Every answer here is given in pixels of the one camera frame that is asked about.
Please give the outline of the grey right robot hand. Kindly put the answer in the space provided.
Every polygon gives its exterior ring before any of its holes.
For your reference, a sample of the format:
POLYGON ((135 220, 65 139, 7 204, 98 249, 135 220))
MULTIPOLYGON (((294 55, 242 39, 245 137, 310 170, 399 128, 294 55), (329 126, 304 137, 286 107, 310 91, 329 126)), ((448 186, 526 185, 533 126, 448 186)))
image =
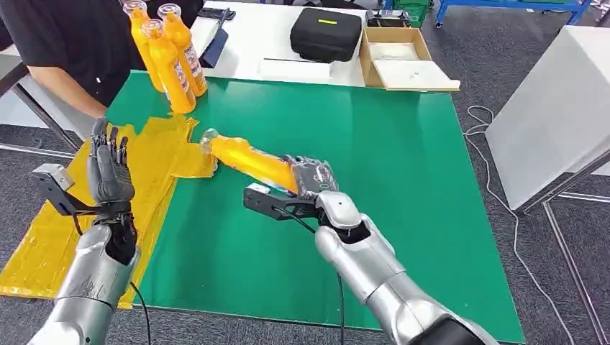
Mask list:
POLYGON ((296 182, 296 196, 312 200, 323 191, 339 190, 332 168, 324 160, 301 155, 284 155, 281 159, 288 163, 296 182))

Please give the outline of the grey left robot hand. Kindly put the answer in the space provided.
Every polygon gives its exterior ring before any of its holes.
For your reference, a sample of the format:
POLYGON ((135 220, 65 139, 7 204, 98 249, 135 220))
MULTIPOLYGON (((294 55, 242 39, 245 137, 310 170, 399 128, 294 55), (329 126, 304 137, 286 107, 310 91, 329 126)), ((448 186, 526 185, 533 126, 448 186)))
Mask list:
POLYGON ((104 117, 96 120, 87 159, 88 187, 98 204, 130 201, 135 196, 127 164, 128 138, 117 139, 118 128, 108 125, 104 117))

